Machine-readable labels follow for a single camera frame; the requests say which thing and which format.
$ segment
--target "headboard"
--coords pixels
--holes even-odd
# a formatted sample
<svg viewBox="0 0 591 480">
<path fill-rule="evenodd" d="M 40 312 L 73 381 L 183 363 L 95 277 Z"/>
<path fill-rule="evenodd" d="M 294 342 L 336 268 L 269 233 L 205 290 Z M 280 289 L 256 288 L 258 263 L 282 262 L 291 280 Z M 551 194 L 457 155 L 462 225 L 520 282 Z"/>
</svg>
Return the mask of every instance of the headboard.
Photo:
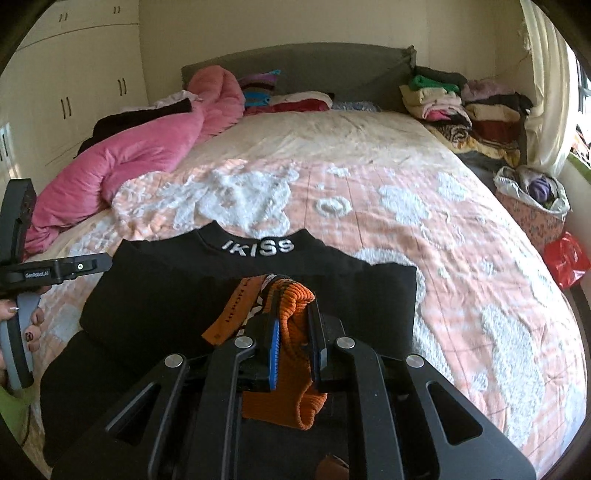
<svg viewBox="0 0 591 480">
<path fill-rule="evenodd" d="M 183 86 L 199 69 L 221 65 L 237 78 L 280 69 L 276 94 L 318 90 L 335 100 L 371 101 L 384 110 L 406 113 L 398 88 L 413 75 L 417 52 L 356 43 L 300 43 L 257 48 L 182 68 Z"/>
</svg>

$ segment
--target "triangular cutout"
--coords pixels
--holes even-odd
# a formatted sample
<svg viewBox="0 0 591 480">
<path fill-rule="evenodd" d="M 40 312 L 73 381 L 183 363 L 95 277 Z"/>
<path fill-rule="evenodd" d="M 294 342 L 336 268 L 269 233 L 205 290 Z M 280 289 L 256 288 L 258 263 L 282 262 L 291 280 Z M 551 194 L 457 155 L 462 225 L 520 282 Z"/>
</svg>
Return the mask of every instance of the triangular cutout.
<svg viewBox="0 0 591 480">
<path fill-rule="evenodd" d="M 482 426 L 438 383 L 428 386 L 447 441 L 459 445 L 482 435 Z"/>
<path fill-rule="evenodd" d="M 150 415 L 156 405 L 160 385 L 152 384 L 131 403 L 128 409 L 119 415 L 108 432 L 117 440 L 138 446 L 144 437 Z"/>
</svg>

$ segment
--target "finger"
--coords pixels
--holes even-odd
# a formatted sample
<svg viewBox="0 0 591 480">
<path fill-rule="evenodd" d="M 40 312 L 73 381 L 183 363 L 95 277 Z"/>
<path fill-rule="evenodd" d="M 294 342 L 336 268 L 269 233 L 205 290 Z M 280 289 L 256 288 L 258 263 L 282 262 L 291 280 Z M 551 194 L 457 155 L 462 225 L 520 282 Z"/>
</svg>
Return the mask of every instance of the finger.
<svg viewBox="0 0 591 480">
<path fill-rule="evenodd" d="M 45 314 L 43 313 L 43 310 L 37 308 L 31 315 L 31 322 L 33 325 L 41 325 L 45 322 Z"/>
<path fill-rule="evenodd" d="M 10 320 L 18 313 L 18 307 L 13 300 L 0 300 L 0 322 Z"/>
<path fill-rule="evenodd" d="M 30 342 L 27 344 L 27 346 L 29 347 L 29 351 L 31 353 L 35 353 L 41 347 L 41 342 L 39 340 L 36 342 Z"/>
<path fill-rule="evenodd" d="M 25 330 L 25 340 L 27 343 L 35 342 L 41 338 L 41 329 L 35 325 L 31 325 Z"/>
</svg>

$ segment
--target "pink fabric basket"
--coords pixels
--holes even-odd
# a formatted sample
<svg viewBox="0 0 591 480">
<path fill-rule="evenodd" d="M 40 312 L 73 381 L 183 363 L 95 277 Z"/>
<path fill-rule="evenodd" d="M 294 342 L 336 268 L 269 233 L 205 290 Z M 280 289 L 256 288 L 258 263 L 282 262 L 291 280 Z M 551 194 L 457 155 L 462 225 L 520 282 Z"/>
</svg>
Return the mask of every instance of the pink fabric basket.
<svg viewBox="0 0 591 480">
<path fill-rule="evenodd" d="M 495 196 L 525 232 L 538 252 L 542 253 L 547 244 L 562 235 L 564 220 L 556 218 L 542 208 L 527 205 L 499 191 L 495 193 Z"/>
</svg>

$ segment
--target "white plastic bag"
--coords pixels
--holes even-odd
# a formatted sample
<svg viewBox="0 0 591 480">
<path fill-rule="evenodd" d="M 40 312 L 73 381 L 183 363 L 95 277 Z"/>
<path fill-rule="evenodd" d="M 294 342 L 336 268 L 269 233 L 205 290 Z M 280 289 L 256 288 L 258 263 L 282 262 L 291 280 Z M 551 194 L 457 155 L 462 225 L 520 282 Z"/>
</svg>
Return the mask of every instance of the white plastic bag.
<svg viewBox="0 0 591 480">
<path fill-rule="evenodd" d="M 529 196 L 527 192 L 523 191 L 523 189 L 519 186 L 519 183 L 509 178 L 513 174 L 515 174 L 515 170 L 510 167 L 503 167 L 497 172 L 495 176 L 497 192 L 517 199 L 520 202 L 542 210 L 543 212 L 547 212 L 563 222 L 566 221 L 566 215 L 570 210 L 569 199 L 566 196 L 564 187 L 558 180 L 554 179 L 558 187 L 558 196 L 552 204 L 552 207 L 550 207 L 550 209 L 546 209 L 536 202 L 531 196 Z"/>
</svg>

